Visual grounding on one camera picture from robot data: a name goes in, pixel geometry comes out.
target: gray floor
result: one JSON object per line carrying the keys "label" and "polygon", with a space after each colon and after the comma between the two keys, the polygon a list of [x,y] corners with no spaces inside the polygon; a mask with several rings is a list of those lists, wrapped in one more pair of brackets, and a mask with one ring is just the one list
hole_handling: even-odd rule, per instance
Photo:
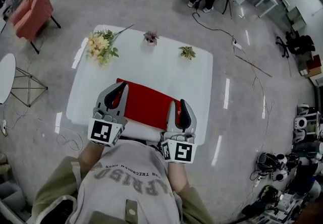
{"label": "gray floor", "polygon": [[[63,145],[61,137],[58,137],[58,143],[56,141],[54,125],[57,113],[63,112],[61,126],[80,133],[86,143],[86,129],[73,125],[65,113],[76,73],[71,68],[74,56],[84,37],[98,24],[122,27],[134,24],[134,29],[156,30],[161,36],[186,42],[213,54],[207,137],[205,144],[197,149],[194,164],[186,169],[191,185],[197,187],[217,223],[226,223],[234,218],[243,202],[247,204],[254,200],[264,184],[270,183],[262,181],[251,193],[253,182],[249,176],[254,169],[254,161],[264,142],[263,150],[267,152],[286,153],[290,150],[296,104],[305,102],[313,105],[314,95],[311,83],[299,75],[292,57],[289,60],[290,76],[288,62],[281,57],[282,51],[275,45],[276,36],[284,35],[268,17],[260,19],[250,3],[240,7],[232,3],[231,19],[229,10],[221,14],[225,1],[216,0],[215,10],[209,14],[201,12],[199,18],[209,27],[233,34],[250,61],[273,76],[271,78],[255,70],[262,90],[258,80],[253,87],[255,74],[251,66],[235,57],[236,54],[245,58],[245,54],[233,50],[231,37],[199,26],[192,18],[194,10],[186,6],[186,0],[51,2],[53,16],[62,29],[58,29],[52,21],[48,22],[39,37],[42,40],[45,36],[40,55],[33,57],[33,48],[26,40],[15,36],[11,24],[7,24],[0,35],[0,59],[11,52],[17,58],[17,66],[22,69],[27,69],[32,59],[29,72],[49,87],[48,93],[28,111],[31,115],[20,119],[6,139],[0,139],[0,150],[8,155],[14,174],[30,202],[65,155],[77,156],[67,145]],[[226,79],[230,79],[228,109],[224,109]],[[262,119],[263,93],[268,110],[274,103],[269,122],[267,110],[265,119]],[[12,97],[7,103],[19,114],[26,110]],[[10,126],[17,118],[10,106],[6,107],[5,118]],[[74,137],[68,131],[62,130],[62,134],[68,139]],[[221,143],[218,143],[219,136],[222,136]],[[217,146],[220,150],[215,160]]]}

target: office chair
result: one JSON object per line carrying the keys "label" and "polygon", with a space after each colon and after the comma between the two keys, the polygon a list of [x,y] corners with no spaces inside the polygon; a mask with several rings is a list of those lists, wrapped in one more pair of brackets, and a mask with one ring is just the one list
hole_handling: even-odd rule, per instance
{"label": "office chair", "polygon": [[277,37],[281,41],[281,43],[276,42],[276,44],[280,45],[284,49],[284,54],[282,57],[289,58],[288,50],[292,54],[305,54],[306,52],[315,51],[313,40],[310,36],[300,36],[295,39],[286,36],[287,42],[286,44],[282,41],[280,37]]}

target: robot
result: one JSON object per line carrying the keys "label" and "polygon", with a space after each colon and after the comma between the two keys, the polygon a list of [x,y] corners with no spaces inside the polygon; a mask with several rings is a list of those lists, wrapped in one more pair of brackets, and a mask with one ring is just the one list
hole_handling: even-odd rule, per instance
{"label": "robot", "polygon": [[[116,145],[128,122],[124,117],[128,91],[127,83],[119,82],[100,93],[89,120],[88,140],[108,147]],[[165,162],[193,163],[196,123],[195,114],[185,100],[181,99],[180,108],[171,102],[167,129],[160,133],[159,142]]]}

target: white round table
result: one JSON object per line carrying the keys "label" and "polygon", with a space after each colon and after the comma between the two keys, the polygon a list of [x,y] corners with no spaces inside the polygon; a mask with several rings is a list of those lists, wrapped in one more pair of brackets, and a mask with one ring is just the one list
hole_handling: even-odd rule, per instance
{"label": "white round table", "polygon": [[8,99],[14,84],[16,58],[12,53],[7,54],[0,62],[0,104]]}

